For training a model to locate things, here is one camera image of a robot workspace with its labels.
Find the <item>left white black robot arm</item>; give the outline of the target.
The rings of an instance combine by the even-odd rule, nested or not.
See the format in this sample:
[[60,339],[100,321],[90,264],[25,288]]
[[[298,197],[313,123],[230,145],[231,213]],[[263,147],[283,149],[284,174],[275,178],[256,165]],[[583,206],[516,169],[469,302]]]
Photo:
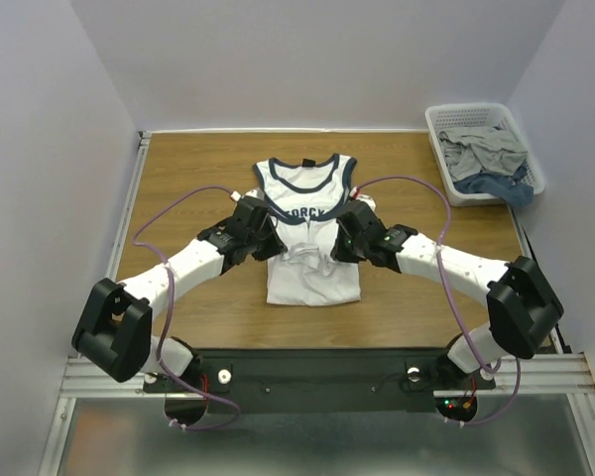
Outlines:
[[190,348],[153,334],[155,317],[200,284],[220,277],[249,256],[265,261],[285,251],[267,204],[242,196],[234,212],[163,263],[115,283],[108,278],[90,291],[71,346],[115,381],[140,372],[166,374],[178,390],[193,389],[201,368]]

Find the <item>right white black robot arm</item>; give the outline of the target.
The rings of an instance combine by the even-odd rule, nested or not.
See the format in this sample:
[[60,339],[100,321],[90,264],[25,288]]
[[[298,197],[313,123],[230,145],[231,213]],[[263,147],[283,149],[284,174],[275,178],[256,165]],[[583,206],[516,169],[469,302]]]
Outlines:
[[417,230],[386,227],[364,201],[347,202],[336,217],[332,257],[342,263],[368,261],[395,273],[427,278],[450,296],[460,292],[481,303],[489,322],[463,330],[445,352],[420,372],[458,387],[479,369],[504,357],[532,359],[564,314],[538,263],[525,256],[512,262],[471,255],[439,244]]

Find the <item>white printed tank top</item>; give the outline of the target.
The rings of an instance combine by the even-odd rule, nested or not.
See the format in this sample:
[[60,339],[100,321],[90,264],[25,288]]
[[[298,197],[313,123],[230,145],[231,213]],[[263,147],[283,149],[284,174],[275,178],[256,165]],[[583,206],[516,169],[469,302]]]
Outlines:
[[356,264],[339,263],[331,252],[338,233],[335,213],[348,201],[357,160],[333,154],[323,163],[289,165],[276,158],[253,166],[286,251],[267,261],[267,302],[329,306],[361,299]]

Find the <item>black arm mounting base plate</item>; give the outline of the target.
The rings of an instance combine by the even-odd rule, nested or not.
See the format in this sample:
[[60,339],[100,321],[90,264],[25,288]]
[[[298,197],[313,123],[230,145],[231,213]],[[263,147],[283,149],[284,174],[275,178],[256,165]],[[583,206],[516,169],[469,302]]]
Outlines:
[[494,382],[469,376],[440,347],[201,350],[188,373],[244,414],[432,413],[435,393],[459,398]]

